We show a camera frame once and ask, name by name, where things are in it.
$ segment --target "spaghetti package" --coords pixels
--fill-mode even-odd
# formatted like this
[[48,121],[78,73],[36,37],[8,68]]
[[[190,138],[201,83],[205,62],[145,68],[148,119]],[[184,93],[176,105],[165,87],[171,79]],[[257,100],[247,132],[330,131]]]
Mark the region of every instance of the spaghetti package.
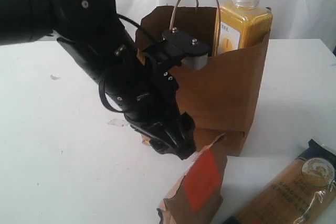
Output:
[[336,156],[317,144],[224,224],[313,224],[336,198]]

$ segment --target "robotic arm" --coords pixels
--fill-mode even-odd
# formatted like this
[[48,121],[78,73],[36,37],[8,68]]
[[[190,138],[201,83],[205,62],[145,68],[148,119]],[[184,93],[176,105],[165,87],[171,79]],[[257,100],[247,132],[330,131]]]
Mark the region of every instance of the robotic arm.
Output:
[[180,114],[179,85],[168,71],[181,61],[203,62],[208,47],[182,31],[165,31],[160,42],[147,33],[153,45],[142,52],[143,65],[120,18],[130,21],[117,14],[116,0],[0,0],[0,45],[55,37],[98,84],[108,110],[123,113],[160,154],[186,159],[195,152],[195,124]]

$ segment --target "white table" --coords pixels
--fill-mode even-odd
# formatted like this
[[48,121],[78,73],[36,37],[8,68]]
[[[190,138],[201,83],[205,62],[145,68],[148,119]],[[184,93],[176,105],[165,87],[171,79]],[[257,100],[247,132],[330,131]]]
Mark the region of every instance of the white table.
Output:
[[[160,156],[105,110],[55,42],[0,47],[0,223],[159,223],[191,159]],[[229,157],[221,224],[315,137],[336,149],[336,57],[320,40],[272,40],[242,157]],[[318,221],[334,223],[336,202]]]

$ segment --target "folded paper bag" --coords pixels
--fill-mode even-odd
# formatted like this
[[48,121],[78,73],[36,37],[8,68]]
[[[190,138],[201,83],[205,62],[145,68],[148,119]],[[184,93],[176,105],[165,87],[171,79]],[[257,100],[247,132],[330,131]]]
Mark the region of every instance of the folded paper bag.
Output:
[[161,224],[208,224],[223,198],[221,187],[227,163],[225,137],[206,146],[191,168],[160,203]]
[[[172,11],[173,6],[157,7],[142,19],[141,26],[161,40],[162,32],[169,28]],[[215,20],[216,8],[179,7],[175,26],[207,43],[212,52]],[[180,110],[196,123],[198,151],[227,134],[226,153],[240,155],[254,120],[268,41],[269,33],[253,47],[209,57],[207,66],[199,71],[186,65],[170,71],[180,85],[176,95]],[[139,30],[136,43],[140,50],[151,44]]]

